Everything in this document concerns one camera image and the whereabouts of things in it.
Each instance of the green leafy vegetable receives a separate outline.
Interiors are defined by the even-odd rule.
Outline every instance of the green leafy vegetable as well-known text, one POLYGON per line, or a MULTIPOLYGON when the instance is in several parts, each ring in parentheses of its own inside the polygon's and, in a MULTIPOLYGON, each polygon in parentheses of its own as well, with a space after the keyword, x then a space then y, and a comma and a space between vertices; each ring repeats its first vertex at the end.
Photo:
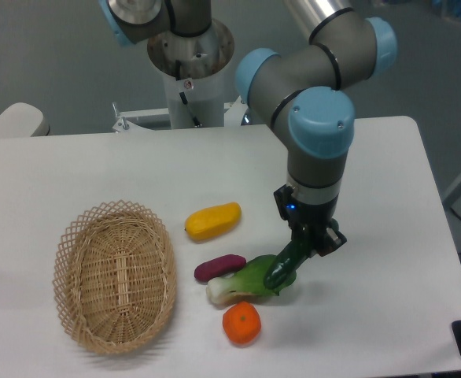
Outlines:
POLYGON ((265 254, 249 261, 246 266, 232 277, 216 277, 208 282, 206 294, 215 304, 229 302, 236 296, 272 296, 279 295, 285 287, 293 284, 297 274, 293 272, 284 283, 275 289, 267 289, 264 286, 264 276, 276 259, 273 254, 265 254))

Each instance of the white table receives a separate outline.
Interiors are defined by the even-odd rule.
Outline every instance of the white table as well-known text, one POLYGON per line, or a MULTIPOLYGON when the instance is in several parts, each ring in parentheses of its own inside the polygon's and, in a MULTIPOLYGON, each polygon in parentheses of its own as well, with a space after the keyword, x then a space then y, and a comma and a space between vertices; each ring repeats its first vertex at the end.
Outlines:
POLYGON ((289 241, 272 193, 286 150, 264 126, 0 140, 0 377, 362 377, 461 369, 461 268, 413 120, 358 120, 336 219, 348 237, 314 257, 282 295, 260 301, 252 346, 231 346, 224 309, 194 268, 222 254, 276 254, 289 241), (125 199, 150 207, 175 247, 172 322, 147 348, 99 357, 57 319, 53 263, 84 210, 125 199), (237 201, 242 222, 196 244, 193 211, 237 201))

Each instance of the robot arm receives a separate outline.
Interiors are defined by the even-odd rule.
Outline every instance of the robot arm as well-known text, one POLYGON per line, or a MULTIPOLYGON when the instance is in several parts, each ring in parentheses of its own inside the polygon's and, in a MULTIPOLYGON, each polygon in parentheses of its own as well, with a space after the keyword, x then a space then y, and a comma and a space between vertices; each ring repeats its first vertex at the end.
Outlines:
POLYGON ((264 284, 280 285, 307 258, 346 242, 332 219, 354 135, 355 111, 339 90, 386 70, 396 58, 392 28, 364 20, 345 0, 284 0, 309 46, 281 57, 255 50, 238 66, 239 94, 288 150, 286 185, 275 192, 290 243, 264 284))
MULTIPOLYGON (((288 150, 286 185, 275 192, 275 200, 292 235, 264 278, 268 288, 279 286, 307 258, 329 254, 346 242, 332 216, 354 135, 355 110, 339 90, 385 71, 397 50, 392 28, 378 18, 362 19, 347 0, 283 1, 308 46, 288 57, 269 49, 252 51, 236 72, 242 99, 288 150)), ((216 23, 210 0, 99 2, 123 44, 167 32, 158 49, 160 63, 152 54, 159 45, 150 44, 155 38, 149 41, 149 55, 176 80, 215 74, 234 51, 231 39, 232 49, 225 54, 219 45, 227 43, 212 37, 216 23)))

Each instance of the gray floor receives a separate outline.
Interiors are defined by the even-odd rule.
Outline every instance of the gray floor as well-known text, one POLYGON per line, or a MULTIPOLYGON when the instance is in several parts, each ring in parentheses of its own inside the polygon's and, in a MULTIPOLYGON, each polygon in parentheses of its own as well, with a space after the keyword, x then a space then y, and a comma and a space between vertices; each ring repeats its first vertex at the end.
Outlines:
MULTIPOLYGON (((391 71, 347 90, 357 116, 414 118, 443 191, 461 171, 461 25, 442 20, 426 1, 352 3, 364 17, 388 20, 400 43, 391 71)), ((229 73, 257 47, 288 54, 305 44, 281 0, 212 6, 236 41, 229 73)), ((226 101, 236 96, 229 75, 226 101)), ((44 112, 55 134, 109 132, 113 101, 122 110, 165 106, 145 43, 117 46, 94 0, 0 0, 0 113, 27 102, 44 112)), ((461 199, 455 206, 461 213, 461 199)), ((461 223, 449 220, 461 251, 461 223)))

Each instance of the plastic toy food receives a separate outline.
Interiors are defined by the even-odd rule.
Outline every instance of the plastic toy food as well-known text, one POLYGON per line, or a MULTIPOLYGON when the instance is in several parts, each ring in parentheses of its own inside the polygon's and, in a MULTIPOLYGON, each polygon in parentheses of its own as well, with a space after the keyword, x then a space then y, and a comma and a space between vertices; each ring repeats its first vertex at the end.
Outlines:
POLYGON ((241 219, 241 207, 236 202, 199 210, 185 221, 185 231, 195 241, 211 239, 230 231, 241 219))
POLYGON ((293 284, 297 274, 293 272, 281 285, 275 289, 264 286, 266 271, 276 259, 273 254, 265 254, 249 261, 246 266, 232 277, 216 277, 208 282, 206 295, 215 304, 224 304, 237 296, 271 296, 293 284))
POLYGON ((262 328, 259 313, 247 302, 229 308, 223 315, 222 326, 229 340, 238 345, 252 342, 262 328))
POLYGON ((203 262, 194 270, 194 277, 200 282, 208 282, 215 277, 237 272, 246 265, 246 259, 237 254, 226 254, 219 258, 203 262))

